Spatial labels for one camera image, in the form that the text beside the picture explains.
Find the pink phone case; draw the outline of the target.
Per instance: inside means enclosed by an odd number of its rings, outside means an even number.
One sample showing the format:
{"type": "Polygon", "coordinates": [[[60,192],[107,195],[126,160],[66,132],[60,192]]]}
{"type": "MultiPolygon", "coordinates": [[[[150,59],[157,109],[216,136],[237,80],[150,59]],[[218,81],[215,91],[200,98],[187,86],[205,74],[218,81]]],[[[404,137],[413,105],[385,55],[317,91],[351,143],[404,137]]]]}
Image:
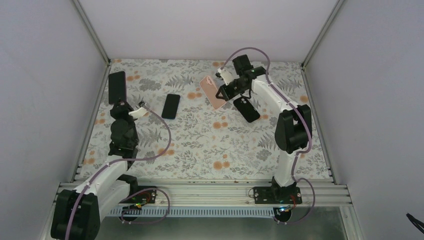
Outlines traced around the pink phone case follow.
{"type": "Polygon", "coordinates": [[[216,86],[215,81],[209,75],[205,76],[199,82],[199,86],[203,90],[206,98],[208,99],[209,103],[211,104],[214,110],[221,108],[227,103],[224,99],[216,97],[216,94],[218,93],[219,89],[216,86]]]}

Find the black phone case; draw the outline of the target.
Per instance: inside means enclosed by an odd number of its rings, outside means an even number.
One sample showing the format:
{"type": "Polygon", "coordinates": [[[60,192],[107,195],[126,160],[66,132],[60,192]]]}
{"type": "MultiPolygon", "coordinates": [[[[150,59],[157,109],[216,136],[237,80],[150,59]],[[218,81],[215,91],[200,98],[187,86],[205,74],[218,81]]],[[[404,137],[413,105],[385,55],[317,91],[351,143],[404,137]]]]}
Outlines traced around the black phone case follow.
{"type": "Polygon", "coordinates": [[[248,123],[252,123],[260,118],[259,112],[249,102],[249,99],[244,96],[235,99],[233,105],[248,123]]]}

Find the black phone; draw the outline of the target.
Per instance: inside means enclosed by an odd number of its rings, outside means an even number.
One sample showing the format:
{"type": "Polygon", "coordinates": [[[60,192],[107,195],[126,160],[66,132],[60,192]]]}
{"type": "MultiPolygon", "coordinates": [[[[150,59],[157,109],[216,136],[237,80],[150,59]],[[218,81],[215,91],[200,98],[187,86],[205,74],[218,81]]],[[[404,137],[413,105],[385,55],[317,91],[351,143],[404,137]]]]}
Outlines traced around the black phone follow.
{"type": "Polygon", "coordinates": [[[178,94],[168,94],[165,99],[161,117],[163,119],[174,120],[177,116],[181,96],[178,94]]]}

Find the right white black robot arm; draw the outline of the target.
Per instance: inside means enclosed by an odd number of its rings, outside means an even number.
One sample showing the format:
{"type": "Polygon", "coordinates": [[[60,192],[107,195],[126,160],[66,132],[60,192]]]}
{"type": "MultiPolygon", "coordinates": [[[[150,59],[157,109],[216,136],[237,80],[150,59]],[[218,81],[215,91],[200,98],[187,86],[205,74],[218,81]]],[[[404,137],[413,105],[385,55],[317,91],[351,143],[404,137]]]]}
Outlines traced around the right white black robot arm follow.
{"type": "Polygon", "coordinates": [[[216,97],[229,101],[245,91],[259,95],[278,114],[274,132],[276,145],[281,150],[279,166],[271,180],[270,195],[274,202],[284,203],[294,194],[294,177],[297,157],[301,150],[309,151],[312,141],[312,111],[304,104],[291,100],[269,76],[268,67],[254,67],[248,56],[243,54],[229,58],[237,78],[223,67],[216,72],[224,84],[217,90],[216,97]]]}

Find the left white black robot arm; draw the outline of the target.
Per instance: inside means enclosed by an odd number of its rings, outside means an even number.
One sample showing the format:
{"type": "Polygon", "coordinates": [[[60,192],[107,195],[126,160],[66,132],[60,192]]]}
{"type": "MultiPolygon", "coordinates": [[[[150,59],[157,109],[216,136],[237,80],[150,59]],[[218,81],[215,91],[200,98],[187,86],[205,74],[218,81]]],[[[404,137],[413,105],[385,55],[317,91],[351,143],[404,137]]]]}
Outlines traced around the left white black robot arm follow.
{"type": "Polygon", "coordinates": [[[53,239],[94,240],[102,220],[121,199],[131,203],[139,197],[136,178],[126,174],[138,153],[135,113],[124,100],[113,105],[106,161],[86,181],[58,194],[50,229],[53,239]]]}

